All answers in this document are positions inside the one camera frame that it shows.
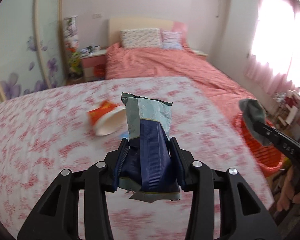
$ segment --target window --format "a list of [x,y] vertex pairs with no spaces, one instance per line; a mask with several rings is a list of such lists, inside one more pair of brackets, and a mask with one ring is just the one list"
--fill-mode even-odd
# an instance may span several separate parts
[[251,53],[300,87],[300,6],[293,1],[262,0]]

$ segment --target metal screw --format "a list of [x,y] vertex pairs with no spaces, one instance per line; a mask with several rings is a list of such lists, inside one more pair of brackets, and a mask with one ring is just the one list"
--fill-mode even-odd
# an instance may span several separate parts
[[106,166],[106,163],[105,162],[97,162],[97,167],[98,168],[103,168]]
[[231,168],[231,169],[229,169],[229,173],[230,173],[231,175],[237,175],[237,174],[238,174],[238,171],[237,171],[236,169],[234,169],[234,168]]
[[201,163],[200,161],[194,161],[194,162],[192,163],[192,165],[193,165],[194,167],[199,168],[199,167],[202,166],[202,163]]
[[68,176],[70,174],[70,171],[68,169],[62,170],[61,175],[62,176]]

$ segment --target headboard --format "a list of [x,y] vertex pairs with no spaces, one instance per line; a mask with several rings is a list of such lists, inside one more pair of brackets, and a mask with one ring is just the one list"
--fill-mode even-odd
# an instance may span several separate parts
[[174,22],[145,17],[122,17],[109,20],[109,46],[120,42],[120,31],[126,29],[161,28],[170,31]]

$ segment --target pink pillow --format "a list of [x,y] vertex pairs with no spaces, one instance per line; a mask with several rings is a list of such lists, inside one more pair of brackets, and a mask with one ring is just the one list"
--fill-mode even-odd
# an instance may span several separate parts
[[174,22],[171,29],[172,32],[181,32],[181,44],[186,45],[188,26],[185,23]]
[[182,50],[181,32],[170,32],[161,30],[162,48]]

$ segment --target pink drawer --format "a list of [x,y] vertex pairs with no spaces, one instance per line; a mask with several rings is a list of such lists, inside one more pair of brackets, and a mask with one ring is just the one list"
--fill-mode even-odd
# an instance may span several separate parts
[[106,64],[107,58],[106,55],[96,56],[96,57],[88,57],[81,60],[83,68],[90,68],[97,65]]

